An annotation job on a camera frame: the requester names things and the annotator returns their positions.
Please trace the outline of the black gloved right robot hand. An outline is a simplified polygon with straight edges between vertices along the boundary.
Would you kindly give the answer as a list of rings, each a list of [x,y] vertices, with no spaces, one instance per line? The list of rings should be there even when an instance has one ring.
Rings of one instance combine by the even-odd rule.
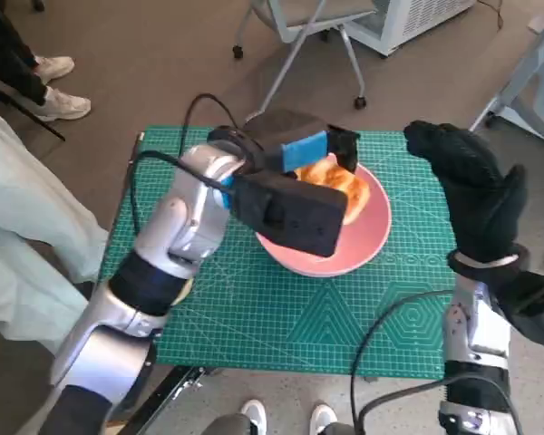
[[[449,123],[413,121],[403,133],[408,152],[427,160],[442,186],[458,251],[479,263],[514,255],[525,168],[502,174],[485,140]]]

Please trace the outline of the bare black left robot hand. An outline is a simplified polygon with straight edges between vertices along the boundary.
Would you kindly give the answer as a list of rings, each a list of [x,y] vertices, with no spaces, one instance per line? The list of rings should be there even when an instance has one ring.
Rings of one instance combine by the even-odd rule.
[[[243,131],[259,147],[263,169],[288,173],[317,163],[328,155],[353,173],[358,163],[359,133],[301,111],[275,109],[250,119]]]

